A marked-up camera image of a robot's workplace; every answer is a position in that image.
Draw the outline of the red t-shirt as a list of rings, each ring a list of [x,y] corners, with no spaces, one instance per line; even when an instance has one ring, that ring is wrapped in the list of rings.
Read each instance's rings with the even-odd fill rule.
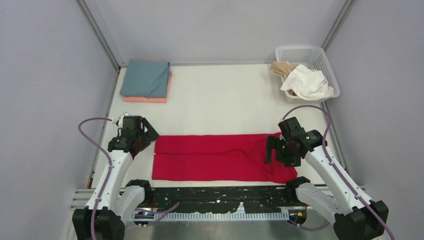
[[[162,135],[154,147],[152,179],[285,184],[294,167],[266,163],[269,134]]]

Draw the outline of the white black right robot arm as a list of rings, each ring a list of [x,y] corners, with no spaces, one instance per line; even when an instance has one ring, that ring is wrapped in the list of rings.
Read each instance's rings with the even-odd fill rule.
[[[373,240],[388,231],[387,205],[373,200],[353,181],[319,131],[305,131],[296,117],[281,120],[278,127],[280,136],[267,137],[265,164],[275,160],[286,167],[298,167],[305,160],[331,192],[323,192],[300,176],[285,184],[288,203],[312,207],[340,240]]]

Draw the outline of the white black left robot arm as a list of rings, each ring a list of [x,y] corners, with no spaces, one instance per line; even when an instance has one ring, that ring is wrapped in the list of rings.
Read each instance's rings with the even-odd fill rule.
[[[117,121],[117,135],[103,148],[78,125],[78,131],[106,156],[99,183],[83,208],[75,209],[72,224],[78,240],[122,240],[126,225],[138,205],[148,207],[153,193],[147,180],[131,180],[121,190],[125,175],[135,156],[159,138],[149,121],[139,115],[124,113]]]

